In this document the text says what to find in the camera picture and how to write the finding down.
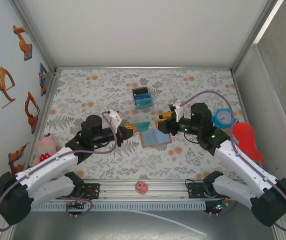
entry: white cable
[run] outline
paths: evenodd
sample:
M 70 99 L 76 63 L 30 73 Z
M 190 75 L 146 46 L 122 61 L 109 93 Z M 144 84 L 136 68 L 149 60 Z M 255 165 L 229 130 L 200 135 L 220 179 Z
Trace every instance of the white cable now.
M 189 229 L 197 234 L 200 234 L 200 235 L 203 235 L 203 236 L 206 236 L 207 237 L 207 234 L 204 233 L 204 232 L 201 232 L 201 231 L 198 231 L 194 228 L 191 228 L 189 226 L 186 226 L 180 222 L 177 222 L 177 221 L 174 221 L 174 220 L 171 220 L 171 219 L 168 219 L 168 218 L 165 218 L 165 217 L 162 217 L 162 216 L 158 216 L 158 215 L 155 215 L 155 214 L 152 214 L 152 213 L 149 213 L 149 212 L 144 212 L 144 211 L 135 211 L 135 210 L 124 210 L 125 212 L 130 212 L 130 213 L 136 213 L 136 214 L 144 214 L 144 215 L 148 215 L 148 216 L 151 216 L 151 217 L 155 217 L 155 218 L 158 218 L 158 219 L 161 219 L 161 220 L 165 220 L 165 221 L 168 221 L 170 223 L 173 223 L 173 224 L 176 224 L 176 225 L 179 225 L 183 228 L 186 228 L 186 229 Z

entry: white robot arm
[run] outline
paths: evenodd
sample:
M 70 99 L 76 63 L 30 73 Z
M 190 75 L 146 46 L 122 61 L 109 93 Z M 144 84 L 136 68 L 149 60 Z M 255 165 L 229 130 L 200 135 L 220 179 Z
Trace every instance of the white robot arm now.
M 111 123 L 108 122 L 110 127 L 103 129 L 102 118 L 91 115 L 81 124 L 81 131 L 55 155 L 16 175 L 7 172 L 0 177 L 0 213 L 9 225 L 20 222 L 32 208 L 42 203 L 62 196 L 78 198 L 83 194 L 84 181 L 73 172 L 51 180 L 109 142 L 116 140 L 115 144 L 121 146 L 124 140 L 135 135 L 137 127 L 122 119 L 116 111 L 108 113 L 112 118 Z M 115 147 L 99 154 L 110 153 Z
M 160 115 L 155 121 L 158 130 L 172 135 L 178 132 L 196 135 L 200 147 L 227 163 L 247 184 L 215 171 L 204 178 L 206 196 L 228 196 L 250 208 L 254 216 L 269 227 L 286 213 L 286 200 L 274 187 L 286 195 L 286 178 L 279 180 L 264 171 L 238 147 L 235 152 L 230 137 L 213 125 L 212 113 L 205 103 L 191 106 L 191 118 L 182 116 L 179 103 L 170 105 L 170 109 L 171 112 Z

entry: patterned mat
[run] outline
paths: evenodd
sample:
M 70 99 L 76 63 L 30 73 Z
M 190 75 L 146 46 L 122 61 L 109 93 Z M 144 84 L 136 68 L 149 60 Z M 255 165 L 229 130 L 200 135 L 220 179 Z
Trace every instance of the patterned mat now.
M 132 88 L 147 86 L 154 109 L 138 111 L 134 107 Z M 47 119 L 45 133 L 53 134 L 56 143 L 64 146 L 80 130 L 87 116 L 108 109 L 126 114 L 129 122 L 154 121 L 169 110 L 169 100 L 185 101 L 204 90 L 224 95 L 240 122 L 243 113 L 229 71 L 174 69 L 89 69 L 63 70 Z M 204 94 L 193 103 L 204 102 L 214 113 L 226 104 L 216 95 Z M 190 104 L 184 109 L 189 116 Z M 92 155 L 70 169 L 84 179 L 203 179 L 218 170 L 232 179 L 239 179 L 224 162 L 211 156 L 197 144 L 189 143 L 182 133 L 172 137 L 171 144 L 142 148 L 139 134 L 125 141 L 111 154 Z

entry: plush toy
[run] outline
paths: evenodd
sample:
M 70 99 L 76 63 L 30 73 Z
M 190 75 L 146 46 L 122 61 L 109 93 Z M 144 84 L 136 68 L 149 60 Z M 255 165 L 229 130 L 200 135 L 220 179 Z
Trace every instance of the plush toy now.
M 143 181 L 138 181 L 135 184 L 135 189 L 139 194 L 145 194 L 148 191 L 148 184 Z
M 33 165 L 37 165 L 50 156 L 53 156 L 56 153 L 56 143 L 51 134 L 47 134 L 44 138 L 37 140 L 33 152 L 35 154 L 35 159 L 32 162 Z

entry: red toy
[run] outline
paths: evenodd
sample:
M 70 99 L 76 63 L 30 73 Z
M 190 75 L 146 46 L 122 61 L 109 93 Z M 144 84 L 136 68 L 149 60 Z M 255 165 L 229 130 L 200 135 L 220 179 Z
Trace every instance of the red toy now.
M 255 130 L 245 122 L 239 122 L 234 126 L 233 135 L 237 139 L 239 149 L 255 162 L 265 164 L 264 156 L 258 151 L 255 144 Z

